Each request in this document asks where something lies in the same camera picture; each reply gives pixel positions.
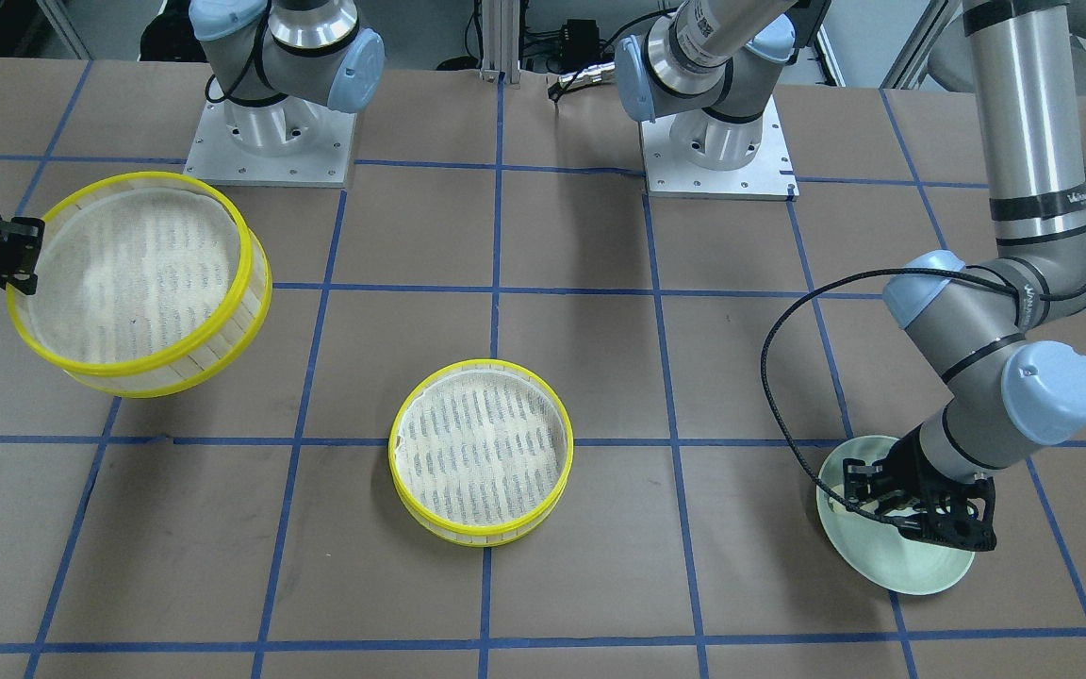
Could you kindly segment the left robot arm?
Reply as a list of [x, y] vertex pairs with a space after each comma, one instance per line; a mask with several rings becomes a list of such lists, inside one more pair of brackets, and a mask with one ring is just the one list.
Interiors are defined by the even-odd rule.
[[[760, 117], [790, 58], [796, 1], [684, 1], [646, 36], [615, 45], [631, 120], [705, 113]], [[1086, 166], [1072, 74], [1068, 1], [964, 1], [977, 66], [983, 143], [998, 257], [967, 265], [930, 251], [901, 268], [846, 276], [798, 298], [765, 337], [765, 397], [792, 452], [839, 510], [908, 540], [970, 552], [996, 546], [993, 474], [1086, 428], [1086, 356], [1030, 342], [1031, 328], [1086, 309]], [[768, 381], [768, 352], [815, 297], [889, 276], [883, 300], [952, 399], [877, 461], [841, 461], [841, 489], [820, 480], [793, 442]]]

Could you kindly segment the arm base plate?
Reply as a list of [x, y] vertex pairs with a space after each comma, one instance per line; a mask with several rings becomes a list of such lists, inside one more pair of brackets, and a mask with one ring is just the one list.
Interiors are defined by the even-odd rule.
[[356, 113], [289, 96], [265, 108], [206, 102], [184, 166], [194, 179], [250, 188], [325, 188], [349, 184]]
[[785, 202], [800, 197], [772, 96], [762, 117], [745, 124], [694, 110], [637, 128], [651, 197]]

